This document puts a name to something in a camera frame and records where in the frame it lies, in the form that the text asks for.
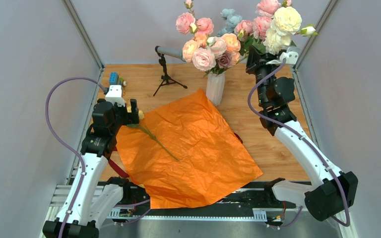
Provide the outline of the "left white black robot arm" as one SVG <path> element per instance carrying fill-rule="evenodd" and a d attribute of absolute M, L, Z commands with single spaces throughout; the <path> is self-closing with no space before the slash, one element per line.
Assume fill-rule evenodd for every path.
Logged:
<path fill-rule="evenodd" d="M 99 178 L 110 161 L 121 126 L 139 124 L 137 101 L 126 106 L 99 99 L 93 108 L 92 123 L 77 152 L 80 165 L 64 205 L 53 221 L 46 221 L 42 232 L 47 238 L 97 238 L 114 206 L 128 204 L 132 191 L 125 179 L 111 178 L 94 200 Z"/>

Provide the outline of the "pale pink rose stem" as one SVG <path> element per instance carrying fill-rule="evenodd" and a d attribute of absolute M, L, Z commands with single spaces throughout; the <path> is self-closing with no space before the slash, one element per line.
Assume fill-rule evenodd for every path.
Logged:
<path fill-rule="evenodd" d="M 226 52 L 227 43 L 220 37 L 209 37 L 200 43 L 193 52 L 191 62 L 200 71 L 212 71 L 217 65 L 217 59 Z"/>

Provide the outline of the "pink white peony stem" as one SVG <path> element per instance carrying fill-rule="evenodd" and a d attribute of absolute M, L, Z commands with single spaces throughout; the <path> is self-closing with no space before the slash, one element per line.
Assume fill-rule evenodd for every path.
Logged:
<path fill-rule="evenodd" d="M 267 53 L 277 55 L 292 45 L 292 36 L 311 37 L 317 34 L 312 24 L 302 27 L 302 17 L 296 9 L 291 6 L 281 7 L 274 13 L 263 45 Z"/>

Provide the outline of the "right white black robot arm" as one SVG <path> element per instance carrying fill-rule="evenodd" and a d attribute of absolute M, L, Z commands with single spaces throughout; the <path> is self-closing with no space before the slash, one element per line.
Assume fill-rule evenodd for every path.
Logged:
<path fill-rule="evenodd" d="M 246 73 L 255 76 L 255 86 L 248 98 L 257 95 L 260 106 L 255 114 L 262 126 L 291 152 L 310 179 L 306 185 L 277 178 L 266 185 L 263 199 L 270 207 L 290 202 L 306 208 L 318 221 L 336 219 L 343 212 L 345 221 L 340 224 L 348 227 L 358 178 L 353 172 L 343 172 L 308 137 L 289 107 L 295 99 L 294 79 L 276 77 L 285 65 L 295 64 L 297 60 L 298 50 L 292 46 L 278 56 L 249 47 Z"/>

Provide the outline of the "peach rose flower stem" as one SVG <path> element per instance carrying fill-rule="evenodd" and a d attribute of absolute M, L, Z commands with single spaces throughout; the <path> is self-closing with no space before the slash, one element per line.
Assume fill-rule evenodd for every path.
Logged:
<path fill-rule="evenodd" d="M 194 52 L 199 48 L 205 48 L 207 42 L 207 35 L 198 32 L 198 27 L 195 23 L 190 24 L 190 32 L 193 34 L 191 40 L 187 41 L 182 50 L 183 57 L 186 62 L 191 62 Z"/>

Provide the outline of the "light blue flower stem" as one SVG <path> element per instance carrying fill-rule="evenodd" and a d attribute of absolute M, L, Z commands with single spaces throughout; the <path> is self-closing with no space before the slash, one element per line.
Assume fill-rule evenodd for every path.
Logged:
<path fill-rule="evenodd" d="M 235 27 L 243 20 L 243 17 L 235 13 L 234 9 L 225 8 L 221 11 L 221 17 L 225 21 L 225 27 L 223 27 L 218 33 L 217 37 L 221 37 L 224 34 L 234 33 Z"/>

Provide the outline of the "orange yellow wrapping paper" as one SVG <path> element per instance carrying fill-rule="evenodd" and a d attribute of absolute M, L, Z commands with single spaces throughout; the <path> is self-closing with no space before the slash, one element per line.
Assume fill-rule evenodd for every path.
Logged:
<path fill-rule="evenodd" d="M 151 209 L 211 205 L 262 175 L 203 90 L 146 112 L 140 124 L 180 160 L 138 129 L 118 132 L 121 161 Z"/>

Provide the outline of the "yellow rose flower stem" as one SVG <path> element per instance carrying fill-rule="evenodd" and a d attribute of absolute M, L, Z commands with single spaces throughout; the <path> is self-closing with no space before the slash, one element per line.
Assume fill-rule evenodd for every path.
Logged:
<path fill-rule="evenodd" d="M 131 106 L 127 106 L 127 112 L 131 113 L 132 108 Z M 138 118 L 139 120 L 144 119 L 144 112 L 142 110 L 138 110 Z M 158 139 L 157 137 L 148 129 L 145 127 L 145 125 L 141 124 L 129 124 L 127 125 L 129 128 L 135 128 L 143 133 L 147 134 L 153 141 L 155 141 L 166 153 L 168 153 L 175 161 L 179 162 L 180 160 L 173 154 L 171 153 Z"/>

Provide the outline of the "pink rose flower stem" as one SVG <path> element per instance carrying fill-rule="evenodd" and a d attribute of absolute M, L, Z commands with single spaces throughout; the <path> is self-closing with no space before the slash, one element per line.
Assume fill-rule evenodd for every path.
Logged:
<path fill-rule="evenodd" d="M 192 0 L 185 0 L 184 5 L 187 12 L 178 16 L 175 23 L 176 30 L 181 34 L 212 34 L 214 31 L 212 20 L 207 17 L 197 19 L 195 17 Z"/>

